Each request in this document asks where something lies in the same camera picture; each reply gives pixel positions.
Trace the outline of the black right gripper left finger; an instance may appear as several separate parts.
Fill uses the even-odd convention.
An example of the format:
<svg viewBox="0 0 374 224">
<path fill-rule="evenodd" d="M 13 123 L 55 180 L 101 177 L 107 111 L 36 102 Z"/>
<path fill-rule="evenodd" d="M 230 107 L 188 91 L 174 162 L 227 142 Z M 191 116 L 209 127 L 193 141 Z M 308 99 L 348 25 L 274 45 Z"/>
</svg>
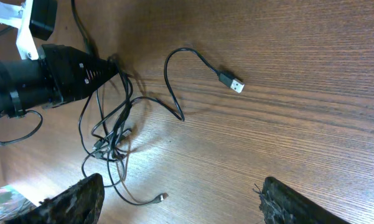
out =
<svg viewBox="0 0 374 224">
<path fill-rule="evenodd" d="M 100 174 L 92 174 L 54 198 L 6 223 L 13 224 L 97 224 L 105 190 Z"/>
</svg>

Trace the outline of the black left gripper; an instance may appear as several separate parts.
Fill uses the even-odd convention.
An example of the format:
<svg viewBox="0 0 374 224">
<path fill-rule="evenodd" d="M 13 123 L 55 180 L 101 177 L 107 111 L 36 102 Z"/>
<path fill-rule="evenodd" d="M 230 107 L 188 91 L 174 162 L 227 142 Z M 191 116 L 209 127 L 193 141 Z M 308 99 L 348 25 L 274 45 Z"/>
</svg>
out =
<svg viewBox="0 0 374 224">
<path fill-rule="evenodd" d="M 115 76 L 116 66 L 81 50 L 45 44 L 37 60 L 0 60 L 0 114 L 20 117 L 35 106 L 82 100 Z"/>
</svg>

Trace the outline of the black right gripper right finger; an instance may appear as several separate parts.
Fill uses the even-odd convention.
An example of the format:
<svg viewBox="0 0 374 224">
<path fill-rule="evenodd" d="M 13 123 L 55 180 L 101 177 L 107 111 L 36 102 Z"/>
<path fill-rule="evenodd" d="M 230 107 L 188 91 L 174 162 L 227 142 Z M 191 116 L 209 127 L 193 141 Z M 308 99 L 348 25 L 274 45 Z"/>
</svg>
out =
<svg viewBox="0 0 374 224">
<path fill-rule="evenodd" d="M 349 224 L 275 177 L 267 177 L 254 192 L 261 201 L 259 209 L 266 224 Z"/>
</svg>

